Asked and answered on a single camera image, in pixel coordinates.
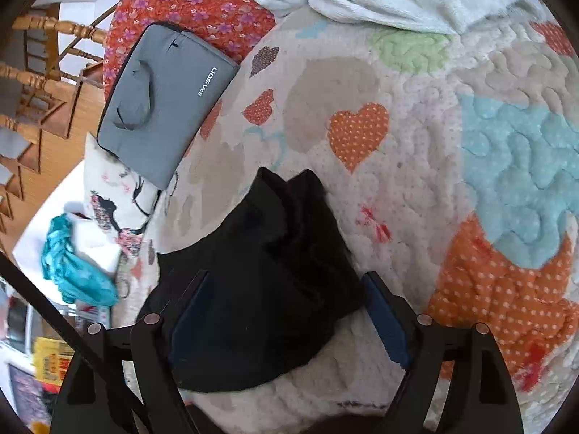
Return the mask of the white girl print pillow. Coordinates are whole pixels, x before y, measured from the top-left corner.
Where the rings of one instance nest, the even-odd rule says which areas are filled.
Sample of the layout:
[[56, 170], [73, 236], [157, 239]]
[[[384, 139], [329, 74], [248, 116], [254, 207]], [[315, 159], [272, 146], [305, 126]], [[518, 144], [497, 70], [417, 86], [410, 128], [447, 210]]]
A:
[[84, 207], [108, 239], [129, 258], [138, 256], [160, 191], [85, 137]]

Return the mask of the teal cloth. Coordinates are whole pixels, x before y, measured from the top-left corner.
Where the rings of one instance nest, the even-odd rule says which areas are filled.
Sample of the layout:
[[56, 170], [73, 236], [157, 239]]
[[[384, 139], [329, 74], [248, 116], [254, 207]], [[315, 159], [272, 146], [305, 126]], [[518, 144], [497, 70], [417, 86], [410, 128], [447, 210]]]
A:
[[43, 278], [57, 286], [66, 304], [81, 301], [90, 306], [112, 307], [118, 301], [111, 278], [76, 254], [73, 223], [66, 214], [50, 221], [40, 264]]

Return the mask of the wooden chair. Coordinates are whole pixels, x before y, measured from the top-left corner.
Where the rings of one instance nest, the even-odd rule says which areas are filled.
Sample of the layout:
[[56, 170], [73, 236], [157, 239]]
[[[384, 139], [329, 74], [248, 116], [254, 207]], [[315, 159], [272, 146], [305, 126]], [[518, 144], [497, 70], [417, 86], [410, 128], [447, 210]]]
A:
[[1, 187], [9, 198], [1, 209], [10, 220], [1, 226], [5, 253], [13, 250], [48, 196], [83, 159], [84, 135], [95, 132], [104, 106], [104, 62], [76, 45], [84, 40], [102, 45], [107, 30], [98, 25], [105, 18], [99, 16], [89, 25], [63, 21], [52, 14], [32, 12], [32, 3], [1, 0], [1, 36], [20, 34], [29, 41], [29, 32], [38, 29], [51, 38], [72, 36], [73, 41], [63, 52], [51, 52], [43, 71], [1, 65], [2, 80], [15, 81], [26, 94], [26, 103], [17, 110], [24, 118], [3, 115], [2, 127], [29, 142], [15, 160], [1, 159], [2, 166], [12, 173]]

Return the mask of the black pants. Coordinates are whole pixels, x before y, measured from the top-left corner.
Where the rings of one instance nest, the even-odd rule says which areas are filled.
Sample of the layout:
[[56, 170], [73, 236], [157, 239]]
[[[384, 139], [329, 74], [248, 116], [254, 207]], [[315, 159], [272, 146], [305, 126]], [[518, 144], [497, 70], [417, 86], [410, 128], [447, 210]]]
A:
[[363, 303], [316, 174], [258, 170], [240, 204], [196, 243], [158, 258], [142, 312], [168, 315], [179, 387], [241, 391], [307, 365]]

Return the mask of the red floral pillow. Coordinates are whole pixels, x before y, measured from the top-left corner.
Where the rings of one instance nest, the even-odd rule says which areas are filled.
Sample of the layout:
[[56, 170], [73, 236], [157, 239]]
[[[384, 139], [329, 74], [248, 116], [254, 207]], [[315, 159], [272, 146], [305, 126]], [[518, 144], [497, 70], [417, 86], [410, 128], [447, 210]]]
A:
[[131, 47], [152, 22], [184, 27], [240, 63], [276, 24], [254, 0], [120, 0], [105, 39], [108, 93]]

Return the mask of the yellow box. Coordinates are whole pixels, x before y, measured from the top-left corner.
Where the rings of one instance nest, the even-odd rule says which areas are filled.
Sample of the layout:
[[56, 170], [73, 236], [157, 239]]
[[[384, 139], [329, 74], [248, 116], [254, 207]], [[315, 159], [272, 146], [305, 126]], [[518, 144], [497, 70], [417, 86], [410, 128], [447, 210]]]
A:
[[36, 338], [32, 348], [35, 379], [61, 387], [74, 354], [75, 351], [62, 340]]

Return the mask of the white box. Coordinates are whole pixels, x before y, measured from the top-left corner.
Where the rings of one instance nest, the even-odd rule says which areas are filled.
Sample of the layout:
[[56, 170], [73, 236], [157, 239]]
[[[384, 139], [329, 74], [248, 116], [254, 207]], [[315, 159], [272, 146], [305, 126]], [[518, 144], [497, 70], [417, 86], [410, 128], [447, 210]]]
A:
[[121, 248], [90, 218], [66, 212], [72, 225], [72, 243], [77, 256], [113, 277], [121, 257]]

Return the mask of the grey laptop bag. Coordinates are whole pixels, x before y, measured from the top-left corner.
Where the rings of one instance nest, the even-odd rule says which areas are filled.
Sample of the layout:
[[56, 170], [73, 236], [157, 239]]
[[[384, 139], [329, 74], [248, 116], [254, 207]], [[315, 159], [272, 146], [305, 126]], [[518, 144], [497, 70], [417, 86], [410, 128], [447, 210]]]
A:
[[153, 22], [109, 92], [101, 148], [163, 190], [190, 141], [230, 85], [238, 63], [181, 26]]

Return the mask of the heart patterned quilt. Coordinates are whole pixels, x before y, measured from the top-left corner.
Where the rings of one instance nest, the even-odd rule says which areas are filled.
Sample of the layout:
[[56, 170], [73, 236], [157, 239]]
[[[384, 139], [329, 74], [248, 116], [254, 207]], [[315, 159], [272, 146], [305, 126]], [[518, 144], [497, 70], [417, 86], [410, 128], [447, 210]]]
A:
[[578, 58], [553, 17], [461, 35], [287, 17], [161, 195], [114, 325], [260, 167], [318, 175], [358, 271], [437, 322], [489, 325], [525, 431], [546, 429], [578, 376]]

